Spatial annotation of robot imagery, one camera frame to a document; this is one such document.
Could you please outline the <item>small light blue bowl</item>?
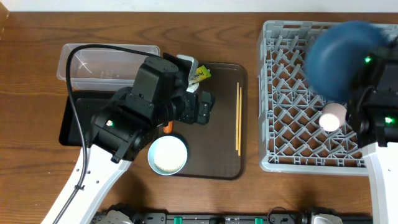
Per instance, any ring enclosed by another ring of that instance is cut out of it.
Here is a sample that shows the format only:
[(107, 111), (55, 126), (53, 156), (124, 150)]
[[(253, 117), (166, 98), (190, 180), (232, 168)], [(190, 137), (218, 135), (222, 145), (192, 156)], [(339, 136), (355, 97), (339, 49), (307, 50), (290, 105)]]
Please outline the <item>small light blue bowl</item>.
[(187, 147), (175, 136), (162, 136), (150, 146), (147, 160), (151, 169), (159, 175), (174, 175), (186, 164)]

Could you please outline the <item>large blue bowl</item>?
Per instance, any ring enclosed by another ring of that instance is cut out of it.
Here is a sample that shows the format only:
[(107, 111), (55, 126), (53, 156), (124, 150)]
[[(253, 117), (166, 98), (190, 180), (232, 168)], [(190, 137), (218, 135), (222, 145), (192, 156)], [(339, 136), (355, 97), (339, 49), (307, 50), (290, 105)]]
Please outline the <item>large blue bowl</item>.
[(310, 86), (327, 100), (346, 102), (351, 82), (368, 52), (388, 45), (382, 29), (363, 21), (343, 22), (320, 35), (305, 56)]

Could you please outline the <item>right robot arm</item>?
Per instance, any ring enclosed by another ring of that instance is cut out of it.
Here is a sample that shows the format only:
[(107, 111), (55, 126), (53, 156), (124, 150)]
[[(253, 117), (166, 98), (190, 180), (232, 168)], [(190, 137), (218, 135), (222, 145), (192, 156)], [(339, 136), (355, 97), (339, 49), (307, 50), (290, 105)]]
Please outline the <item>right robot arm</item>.
[(374, 223), (397, 224), (397, 50), (369, 51), (346, 115), (368, 170)]

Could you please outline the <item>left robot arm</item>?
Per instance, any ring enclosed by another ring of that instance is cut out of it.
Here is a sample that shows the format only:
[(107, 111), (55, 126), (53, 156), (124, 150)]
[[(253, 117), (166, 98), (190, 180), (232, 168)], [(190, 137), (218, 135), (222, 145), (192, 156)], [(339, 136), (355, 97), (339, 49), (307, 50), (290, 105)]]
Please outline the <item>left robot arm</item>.
[(75, 170), (44, 223), (89, 223), (114, 183), (160, 126), (207, 124), (215, 97), (190, 93), (198, 62), (186, 55), (151, 56), (133, 86), (119, 89), (91, 119)]

